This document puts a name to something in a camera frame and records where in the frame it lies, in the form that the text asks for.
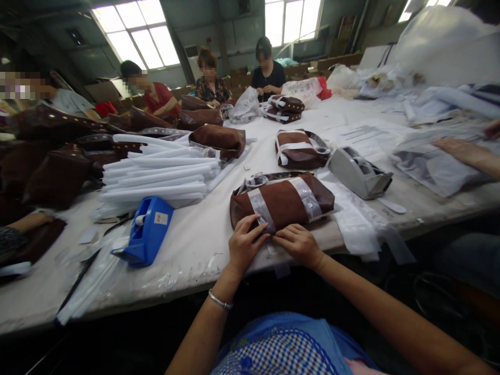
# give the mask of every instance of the blue checkered fabric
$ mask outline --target blue checkered fabric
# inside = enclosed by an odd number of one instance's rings
[[[212,371],[222,374],[338,374],[318,342],[299,329],[275,328],[256,342],[241,338]]]

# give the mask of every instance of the dark floor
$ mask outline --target dark floor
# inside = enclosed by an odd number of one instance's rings
[[[385,251],[380,262],[370,265],[348,256],[338,260],[420,312],[415,278],[426,268],[422,263],[398,267]],[[418,298],[424,296],[423,301],[431,305],[436,305],[436,298],[441,302],[426,288],[420,288]],[[30,375],[163,374],[205,297],[206,292],[201,292],[145,310],[3,339],[0,373],[28,373],[43,358]],[[488,359],[499,358],[496,331],[460,303],[445,307],[445,311],[465,309],[465,313],[450,316],[432,311],[430,320],[478,355],[484,355],[487,342]],[[292,268],[291,275],[279,280],[274,272],[245,279],[235,296],[223,343],[249,321],[279,311],[325,318],[356,339],[382,370],[391,374],[415,373],[342,295],[303,267]]]

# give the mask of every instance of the gray shirt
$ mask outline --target gray shirt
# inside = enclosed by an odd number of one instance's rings
[[[87,117],[85,111],[95,109],[83,96],[78,95],[74,91],[59,89],[57,95],[50,102],[41,100],[40,103],[49,105],[61,112],[72,116]]]

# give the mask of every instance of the tape dispenser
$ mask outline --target tape dispenser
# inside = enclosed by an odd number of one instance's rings
[[[129,245],[111,254],[125,260],[130,267],[153,264],[172,220],[173,208],[157,196],[144,198],[137,209]]]
[[[348,146],[335,150],[328,169],[363,199],[375,199],[384,195],[393,176],[392,172],[381,171]]]

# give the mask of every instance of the hand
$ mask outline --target hand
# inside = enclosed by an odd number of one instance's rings
[[[492,156],[492,153],[487,148],[456,138],[442,138],[435,140],[432,144],[445,150],[462,163],[471,166],[474,166],[483,161],[485,158],[490,158]]]
[[[319,272],[323,267],[326,255],[319,249],[311,232],[299,224],[290,224],[276,232],[272,238],[281,245],[300,264]]]
[[[487,127],[484,130],[484,134],[489,139],[498,139],[500,138],[500,120],[496,120],[493,124],[491,124],[489,127]]]
[[[266,87],[263,88],[264,92],[266,94],[273,93],[276,90],[276,87],[272,85],[267,85]]]
[[[264,223],[250,232],[250,226],[260,215],[250,215],[241,219],[234,228],[234,234],[229,239],[229,264],[227,268],[235,272],[240,278],[243,277],[250,264],[270,234],[260,234],[269,225]]]

